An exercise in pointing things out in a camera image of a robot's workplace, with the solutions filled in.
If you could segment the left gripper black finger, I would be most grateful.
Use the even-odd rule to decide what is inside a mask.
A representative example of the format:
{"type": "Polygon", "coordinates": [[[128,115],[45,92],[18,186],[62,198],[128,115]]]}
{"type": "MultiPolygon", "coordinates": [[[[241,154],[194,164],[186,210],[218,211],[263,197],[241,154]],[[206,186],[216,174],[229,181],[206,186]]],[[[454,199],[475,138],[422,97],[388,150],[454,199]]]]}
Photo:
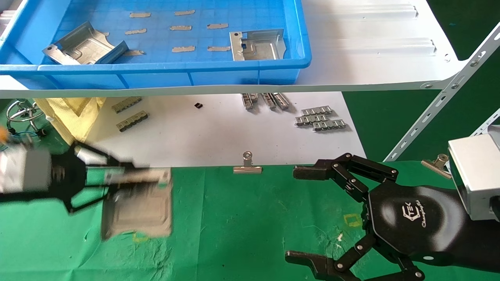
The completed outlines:
{"type": "Polygon", "coordinates": [[[170,183],[170,168],[140,167],[82,142],[74,142],[73,149],[85,163],[88,184],[170,183]]]}
{"type": "Polygon", "coordinates": [[[101,184],[85,186],[67,200],[67,211],[73,215],[90,206],[109,199],[118,191],[117,184],[101,184]]]}

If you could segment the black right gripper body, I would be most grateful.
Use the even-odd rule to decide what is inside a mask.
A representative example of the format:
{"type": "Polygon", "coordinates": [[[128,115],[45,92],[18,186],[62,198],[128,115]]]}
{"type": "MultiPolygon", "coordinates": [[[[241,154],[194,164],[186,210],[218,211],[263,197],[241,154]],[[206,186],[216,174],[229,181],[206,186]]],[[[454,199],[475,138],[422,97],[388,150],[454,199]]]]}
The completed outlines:
{"type": "Polygon", "coordinates": [[[433,266],[499,271],[499,223],[472,220],[456,190],[383,183],[367,199],[366,231],[390,262],[407,257],[433,266]]]}

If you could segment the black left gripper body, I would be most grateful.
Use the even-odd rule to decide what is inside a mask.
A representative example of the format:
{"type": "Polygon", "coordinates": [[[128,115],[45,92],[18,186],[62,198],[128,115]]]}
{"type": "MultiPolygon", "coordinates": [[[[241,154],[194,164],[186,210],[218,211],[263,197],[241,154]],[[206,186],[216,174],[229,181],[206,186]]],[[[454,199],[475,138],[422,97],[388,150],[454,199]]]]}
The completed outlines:
{"type": "Polygon", "coordinates": [[[74,151],[51,155],[50,194],[61,200],[64,205],[71,205],[71,198],[85,187],[86,165],[74,151]]]}

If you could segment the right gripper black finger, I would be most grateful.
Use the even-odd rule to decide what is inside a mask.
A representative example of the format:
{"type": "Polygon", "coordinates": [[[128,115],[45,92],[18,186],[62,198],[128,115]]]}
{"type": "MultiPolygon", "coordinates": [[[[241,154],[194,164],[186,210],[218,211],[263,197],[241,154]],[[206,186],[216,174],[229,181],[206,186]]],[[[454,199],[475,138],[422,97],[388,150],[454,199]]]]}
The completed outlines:
{"type": "MultiPolygon", "coordinates": [[[[351,247],[338,260],[302,251],[286,251],[285,260],[288,263],[307,266],[316,280],[320,281],[359,281],[351,268],[371,249],[382,247],[380,238],[367,234],[355,246],[351,247]]],[[[392,254],[399,272],[371,278],[372,281],[423,281],[425,274],[406,256],[392,254]]]]}
{"type": "Polygon", "coordinates": [[[319,159],[314,165],[297,165],[293,177],[298,180],[333,180],[358,203],[368,200],[368,187],[355,176],[377,183],[395,182],[398,171],[384,164],[345,153],[336,159],[319,159]]]}

